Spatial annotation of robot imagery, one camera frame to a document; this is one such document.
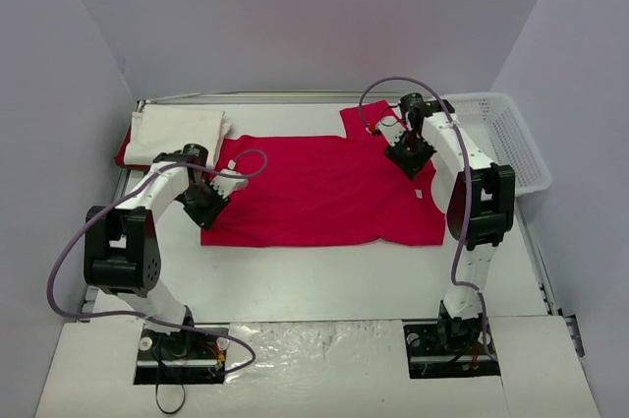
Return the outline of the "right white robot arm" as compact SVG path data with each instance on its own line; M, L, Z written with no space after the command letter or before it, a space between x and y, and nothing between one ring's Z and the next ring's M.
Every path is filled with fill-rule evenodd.
M513 226L515 172L472 141L448 102L409 93L399 108L400 121L385 117L377 124L385 156L414 179L437 154L454 177L446 225L457 247L435 337L442 349L457 352L486 331L483 292L492 257Z

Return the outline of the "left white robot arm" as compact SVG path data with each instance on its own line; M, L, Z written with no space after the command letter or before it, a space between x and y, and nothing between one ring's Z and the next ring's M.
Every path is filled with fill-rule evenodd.
M162 335L162 345L176 357L192 354L198 333L190 309L176 300L160 280L161 256L156 223L174 202L201 229L211 227L230 203L239 181L206 180L195 168L167 165L178 162L205 165L208 150L187 144L159 154L149 168L154 178L141 193L96 221L85 234L84 279L90 286L118 297L146 320L145 326Z

